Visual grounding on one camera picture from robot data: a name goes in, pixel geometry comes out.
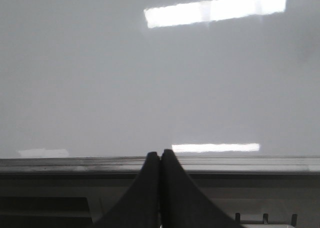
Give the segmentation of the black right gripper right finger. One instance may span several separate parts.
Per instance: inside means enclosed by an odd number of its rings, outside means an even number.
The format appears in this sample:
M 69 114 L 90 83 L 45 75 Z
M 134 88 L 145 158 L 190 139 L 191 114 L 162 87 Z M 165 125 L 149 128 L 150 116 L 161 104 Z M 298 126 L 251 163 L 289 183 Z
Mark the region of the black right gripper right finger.
M 192 181 L 171 149 L 161 156 L 161 222 L 164 228 L 240 228 Z

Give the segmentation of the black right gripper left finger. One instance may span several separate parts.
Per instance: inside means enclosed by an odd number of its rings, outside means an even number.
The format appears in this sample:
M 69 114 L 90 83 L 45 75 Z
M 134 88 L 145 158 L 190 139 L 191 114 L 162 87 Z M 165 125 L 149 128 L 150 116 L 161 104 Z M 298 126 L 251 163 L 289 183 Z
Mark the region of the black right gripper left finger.
M 160 158 L 149 152 L 132 185 L 93 228 L 157 228 Z

